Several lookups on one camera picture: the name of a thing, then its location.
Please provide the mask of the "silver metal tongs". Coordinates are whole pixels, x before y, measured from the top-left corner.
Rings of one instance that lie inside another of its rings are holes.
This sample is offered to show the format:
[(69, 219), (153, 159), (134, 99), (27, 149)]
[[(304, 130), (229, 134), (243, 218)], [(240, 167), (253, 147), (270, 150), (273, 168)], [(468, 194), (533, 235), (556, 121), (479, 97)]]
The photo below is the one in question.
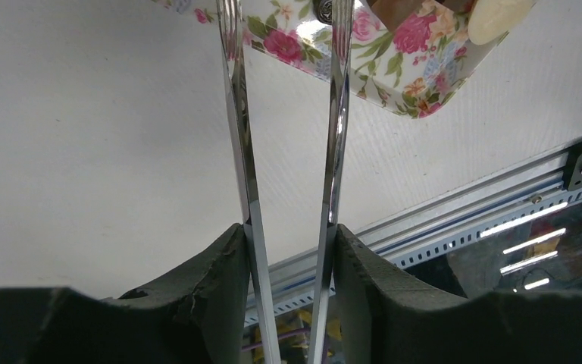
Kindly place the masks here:
[[(243, 54), (242, 6), (239, 1), (218, 1), (216, 7), (217, 25), (223, 52), (222, 70), (225, 81), (227, 121), (233, 148), (236, 182), (247, 239), (264, 360), (267, 363), (279, 363), (281, 355), (249, 121)], [(309, 363), (321, 363), (326, 355), (327, 314), (349, 121), (349, 72), (353, 11), (354, 3), (352, 1), (334, 1), (332, 3), (330, 113), (311, 335), (307, 358)]]

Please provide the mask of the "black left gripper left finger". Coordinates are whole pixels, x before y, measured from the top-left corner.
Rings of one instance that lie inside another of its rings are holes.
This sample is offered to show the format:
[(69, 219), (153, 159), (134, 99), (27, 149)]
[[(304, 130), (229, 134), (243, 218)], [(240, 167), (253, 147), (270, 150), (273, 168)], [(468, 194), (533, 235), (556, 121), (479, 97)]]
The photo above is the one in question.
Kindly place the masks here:
[(249, 276), (245, 232), (234, 224), (117, 299), (0, 288), (0, 363), (237, 363)]

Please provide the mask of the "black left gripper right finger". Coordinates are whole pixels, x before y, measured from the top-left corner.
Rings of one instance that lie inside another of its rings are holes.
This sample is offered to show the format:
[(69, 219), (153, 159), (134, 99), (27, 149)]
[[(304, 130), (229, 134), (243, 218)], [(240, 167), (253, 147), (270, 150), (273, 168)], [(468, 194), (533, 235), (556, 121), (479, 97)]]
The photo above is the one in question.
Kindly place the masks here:
[(431, 286), (339, 225), (333, 279), (348, 363), (582, 363), (582, 291)]

